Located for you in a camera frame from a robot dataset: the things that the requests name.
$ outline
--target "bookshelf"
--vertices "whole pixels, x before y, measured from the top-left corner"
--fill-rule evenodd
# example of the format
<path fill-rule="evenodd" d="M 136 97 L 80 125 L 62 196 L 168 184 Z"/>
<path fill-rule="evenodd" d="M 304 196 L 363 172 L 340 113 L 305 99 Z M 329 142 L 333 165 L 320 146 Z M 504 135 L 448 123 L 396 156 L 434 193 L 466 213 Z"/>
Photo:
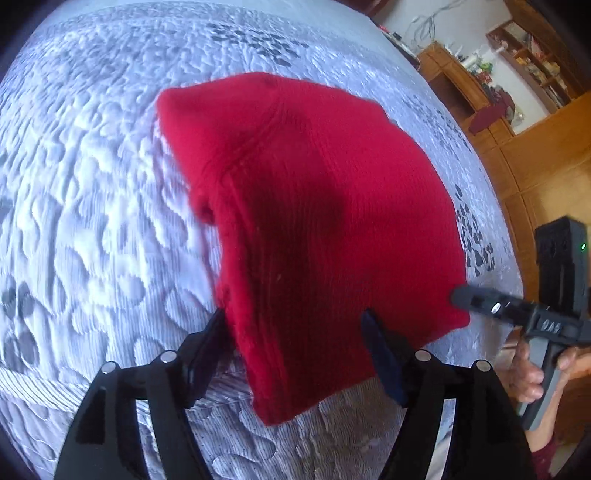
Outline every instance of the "bookshelf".
<path fill-rule="evenodd" d="M 550 113 L 584 93 L 561 61 L 513 20 L 487 33 L 491 46 L 527 82 Z"/>

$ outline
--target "metal screw head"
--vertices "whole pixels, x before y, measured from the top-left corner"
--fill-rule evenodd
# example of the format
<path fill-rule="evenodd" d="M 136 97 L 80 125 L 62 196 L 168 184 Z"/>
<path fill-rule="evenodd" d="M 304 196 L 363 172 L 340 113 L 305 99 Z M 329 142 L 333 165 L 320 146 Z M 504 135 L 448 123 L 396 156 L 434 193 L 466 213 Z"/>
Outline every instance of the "metal screw head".
<path fill-rule="evenodd" d="M 416 352 L 414 352 L 414 357 L 419 362 L 428 362 L 431 359 L 431 354 L 426 350 L 417 350 Z"/>
<path fill-rule="evenodd" d="M 476 368 L 481 372 L 488 372 L 492 367 L 486 360 L 478 360 L 476 362 Z"/>
<path fill-rule="evenodd" d="M 116 367 L 117 364 L 115 362 L 107 362 L 100 368 L 100 371 L 104 374 L 110 374 Z"/>
<path fill-rule="evenodd" d="M 177 352 L 172 350 L 166 350 L 162 355 L 160 355 L 160 360 L 162 363 L 169 364 L 170 362 L 174 362 L 177 358 Z"/>

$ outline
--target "red sleeve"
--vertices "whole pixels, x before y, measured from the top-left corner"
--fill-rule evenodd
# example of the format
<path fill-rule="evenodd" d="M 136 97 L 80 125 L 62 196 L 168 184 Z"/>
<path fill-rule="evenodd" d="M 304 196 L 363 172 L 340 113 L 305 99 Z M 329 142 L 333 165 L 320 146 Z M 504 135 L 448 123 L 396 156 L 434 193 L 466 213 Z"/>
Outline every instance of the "red sleeve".
<path fill-rule="evenodd" d="M 535 473 L 537 475 L 538 480 L 550 480 L 552 476 L 550 475 L 550 464 L 552 463 L 552 458 L 556 453 L 556 440 L 554 437 L 550 440 L 548 445 L 546 445 L 541 450 L 537 452 L 533 452 L 531 454 L 534 460 L 534 467 Z"/>

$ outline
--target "bed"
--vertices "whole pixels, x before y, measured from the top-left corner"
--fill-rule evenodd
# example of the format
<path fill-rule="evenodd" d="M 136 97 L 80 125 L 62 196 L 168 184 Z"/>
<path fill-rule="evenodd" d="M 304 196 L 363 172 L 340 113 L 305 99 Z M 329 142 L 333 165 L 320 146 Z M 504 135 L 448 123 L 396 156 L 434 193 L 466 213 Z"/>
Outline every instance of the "bed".
<path fill-rule="evenodd" d="M 469 281 L 522 293 L 473 148 L 367 17 L 330 0 L 66 2 L 0 84 L 0 424 L 41 479 L 105 361 L 146 364 L 214 311 L 217 233 L 191 213 L 154 101 L 251 71 L 379 102 L 448 189 Z M 427 348 L 471 365 L 492 360 L 507 333 L 472 316 Z M 372 379 L 265 427 L 235 355 L 188 415 L 216 479 L 324 480 L 377 478 L 404 413 Z M 138 418 L 150 475 L 164 479 L 142 402 Z M 446 404 L 440 437 L 452 421 Z"/>

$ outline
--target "red beanie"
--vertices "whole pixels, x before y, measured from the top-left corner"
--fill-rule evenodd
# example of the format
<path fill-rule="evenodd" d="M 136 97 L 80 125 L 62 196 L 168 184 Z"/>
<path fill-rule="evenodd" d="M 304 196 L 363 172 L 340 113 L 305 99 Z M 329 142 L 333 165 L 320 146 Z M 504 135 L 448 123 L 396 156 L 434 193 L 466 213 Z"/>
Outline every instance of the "red beanie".
<path fill-rule="evenodd" d="M 191 204 L 222 243 L 217 299 L 254 407 L 280 423 L 374 374 L 360 315 L 421 347 L 466 326 L 453 203 L 374 102 L 248 73 L 158 98 Z"/>

